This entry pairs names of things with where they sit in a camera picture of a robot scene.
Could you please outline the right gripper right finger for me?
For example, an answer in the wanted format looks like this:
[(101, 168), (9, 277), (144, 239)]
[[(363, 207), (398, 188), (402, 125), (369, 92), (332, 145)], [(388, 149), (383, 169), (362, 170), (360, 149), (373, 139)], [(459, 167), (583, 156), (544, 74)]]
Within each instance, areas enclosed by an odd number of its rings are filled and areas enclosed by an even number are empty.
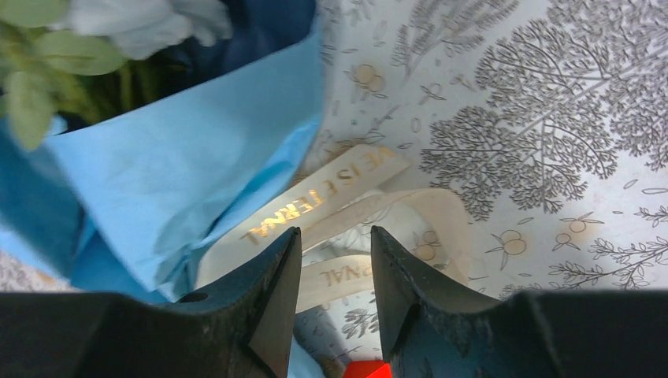
[(380, 344), (394, 377), (664, 377), (665, 291), (520, 291), (500, 301), (371, 231)]

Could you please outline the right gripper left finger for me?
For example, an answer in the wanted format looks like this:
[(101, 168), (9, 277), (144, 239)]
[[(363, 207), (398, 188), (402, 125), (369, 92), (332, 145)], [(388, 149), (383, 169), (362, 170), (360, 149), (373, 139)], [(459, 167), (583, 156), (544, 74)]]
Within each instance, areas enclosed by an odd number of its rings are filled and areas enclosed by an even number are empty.
[(4, 293), (4, 377), (285, 377), (301, 273), (290, 228), (258, 256), (178, 302)]

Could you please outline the cream printed ribbon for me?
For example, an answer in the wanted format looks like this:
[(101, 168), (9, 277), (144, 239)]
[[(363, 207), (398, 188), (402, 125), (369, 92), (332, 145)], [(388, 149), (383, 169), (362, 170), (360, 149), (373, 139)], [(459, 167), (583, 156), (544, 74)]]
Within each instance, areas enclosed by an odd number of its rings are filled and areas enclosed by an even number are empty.
[(307, 252), (396, 203), (430, 224), (442, 245), (434, 261), (444, 263), (442, 273), (466, 287), (471, 239), (468, 214), (457, 195), (435, 188), (368, 193), (410, 165), (407, 157), (387, 147), (352, 147), (216, 241), (199, 262), (194, 287), (203, 288), (244, 265), (290, 227), (300, 228), (302, 251)]

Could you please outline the flower bouquet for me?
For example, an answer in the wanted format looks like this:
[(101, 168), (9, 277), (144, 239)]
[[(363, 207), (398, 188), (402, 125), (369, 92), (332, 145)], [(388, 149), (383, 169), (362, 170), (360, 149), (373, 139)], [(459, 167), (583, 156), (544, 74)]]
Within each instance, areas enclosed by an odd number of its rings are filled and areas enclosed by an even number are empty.
[(315, 1), (4, 1), (1, 247), (178, 302), (317, 134)]

